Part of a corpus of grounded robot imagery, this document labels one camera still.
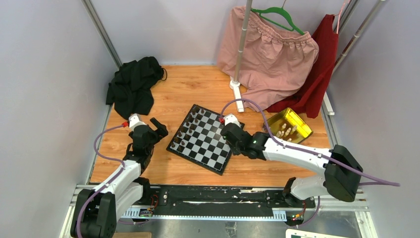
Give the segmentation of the black white chessboard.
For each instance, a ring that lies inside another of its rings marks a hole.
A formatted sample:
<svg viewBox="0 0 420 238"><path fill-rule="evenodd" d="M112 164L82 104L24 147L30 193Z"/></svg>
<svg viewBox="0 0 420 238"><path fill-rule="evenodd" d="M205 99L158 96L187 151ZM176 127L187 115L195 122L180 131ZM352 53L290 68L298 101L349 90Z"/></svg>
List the black white chessboard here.
<svg viewBox="0 0 420 238"><path fill-rule="evenodd" d="M222 175L232 151L221 136L223 124L219 121L220 114L194 104L184 118L180 127L171 139L166 150L179 157L182 157L194 164L197 164L218 175Z"/></svg>

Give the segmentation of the yellow metal tray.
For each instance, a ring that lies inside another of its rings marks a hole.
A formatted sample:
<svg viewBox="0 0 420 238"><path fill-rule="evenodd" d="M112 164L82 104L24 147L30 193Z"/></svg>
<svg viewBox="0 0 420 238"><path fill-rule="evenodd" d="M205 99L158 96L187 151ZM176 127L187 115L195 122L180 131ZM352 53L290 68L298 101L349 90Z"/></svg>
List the yellow metal tray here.
<svg viewBox="0 0 420 238"><path fill-rule="evenodd" d="M313 130L291 108L286 108L267 119L269 129L276 137L300 144L313 134Z"/></svg>

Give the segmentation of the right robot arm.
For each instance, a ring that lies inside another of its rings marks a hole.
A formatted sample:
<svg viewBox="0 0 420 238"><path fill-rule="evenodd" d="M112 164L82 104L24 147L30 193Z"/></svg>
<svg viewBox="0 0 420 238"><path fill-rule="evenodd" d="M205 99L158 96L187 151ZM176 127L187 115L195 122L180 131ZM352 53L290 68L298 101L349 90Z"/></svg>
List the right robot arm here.
<svg viewBox="0 0 420 238"><path fill-rule="evenodd" d="M289 207L322 195L330 195L344 202L355 201L363 169L344 146L336 145L333 149L313 148L277 137L271 138L265 132L250 135L234 123L225 125L221 136L234 155L284 162L315 173L312 177L292 177L287 181L282 197Z"/></svg>

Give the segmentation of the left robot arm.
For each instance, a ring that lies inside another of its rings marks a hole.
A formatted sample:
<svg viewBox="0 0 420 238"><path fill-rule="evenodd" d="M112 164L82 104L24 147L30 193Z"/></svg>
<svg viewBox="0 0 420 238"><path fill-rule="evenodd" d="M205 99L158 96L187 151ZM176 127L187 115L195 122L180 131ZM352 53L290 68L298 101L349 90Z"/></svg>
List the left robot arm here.
<svg viewBox="0 0 420 238"><path fill-rule="evenodd" d="M151 161L155 144L168 136L166 126L157 119L152 129L133 114L120 127L129 127L132 143L119 167L101 184L83 189L76 199L70 228L73 238L111 238L122 215L135 202L148 204L152 198L150 182L141 177Z"/></svg>

